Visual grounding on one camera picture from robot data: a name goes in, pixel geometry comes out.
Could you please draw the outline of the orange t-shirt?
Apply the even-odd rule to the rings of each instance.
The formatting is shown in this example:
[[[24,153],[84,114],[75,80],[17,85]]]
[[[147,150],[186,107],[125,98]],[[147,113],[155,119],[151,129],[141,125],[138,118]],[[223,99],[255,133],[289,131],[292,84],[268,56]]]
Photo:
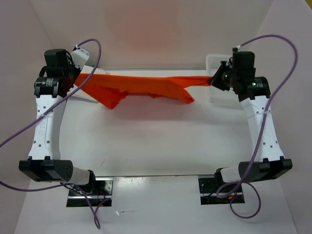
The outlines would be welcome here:
[[[129,95],[150,96],[152,98],[172,98],[185,104],[194,101],[185,89],[190,86],[210,86],[211,76],[176,77],[135,77],[106,74],[81,73],[75,81],[79,86],[86,84],[82,91],[109,109],[114,109],[120,101]]]

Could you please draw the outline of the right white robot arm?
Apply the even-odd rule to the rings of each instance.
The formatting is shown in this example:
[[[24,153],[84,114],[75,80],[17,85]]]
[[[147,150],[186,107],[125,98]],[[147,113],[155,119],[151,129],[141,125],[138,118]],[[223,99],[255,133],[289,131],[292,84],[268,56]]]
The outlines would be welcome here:
[[[271,92],[268,80],[257,77],[253,52],[233,51],[228,61],[222,61],[210,84],[222,91],[233,90],[238,96],[248,121],[252,141],[252,158],[237,166],[220,169],[214,179],[216,190],[226,191],[231,182],[258,182],[279,178],[293,167],[281,150],[269,104]]]

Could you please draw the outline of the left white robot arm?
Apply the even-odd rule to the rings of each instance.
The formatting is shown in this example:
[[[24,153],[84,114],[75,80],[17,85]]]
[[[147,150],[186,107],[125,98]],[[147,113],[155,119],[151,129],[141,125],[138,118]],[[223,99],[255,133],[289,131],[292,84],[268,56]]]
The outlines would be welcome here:
[[[37,104],[37,123],[33,144],[27,160],[19,162],[19,170],[35,182],[63,182],[79,185],[91,195],[97,190],[94,172],[73,166],[61,159],[60,127],[67,96],[81,73],[90,54],[82,49],[69,53],[65,49],[51,49],[44,53],[46,65],[34,83]]]

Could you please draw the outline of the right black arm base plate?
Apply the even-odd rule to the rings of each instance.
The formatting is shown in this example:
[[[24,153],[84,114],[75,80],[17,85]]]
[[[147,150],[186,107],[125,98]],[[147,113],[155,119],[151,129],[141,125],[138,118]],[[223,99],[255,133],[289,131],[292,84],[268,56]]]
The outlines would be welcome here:
[[[200,176],[198,178],[199,193],[201,205],[220,205],[229,204],[232,198],[235,198],[233,204],[245,203],[242,188],[237,189],[235,193],[226,198],[219,198],[216,196],[217,189],[222,185],[217,182],[217,179],[212,175]]]

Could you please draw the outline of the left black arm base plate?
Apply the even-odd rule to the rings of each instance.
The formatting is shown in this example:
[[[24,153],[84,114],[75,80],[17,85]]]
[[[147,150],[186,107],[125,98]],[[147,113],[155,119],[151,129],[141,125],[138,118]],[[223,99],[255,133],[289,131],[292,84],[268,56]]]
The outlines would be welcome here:
[[[95,178],[92,183],[79,185],[88,201],[77,186],[68,186],[66,207],[111,207],[113,194],[113,178]]]

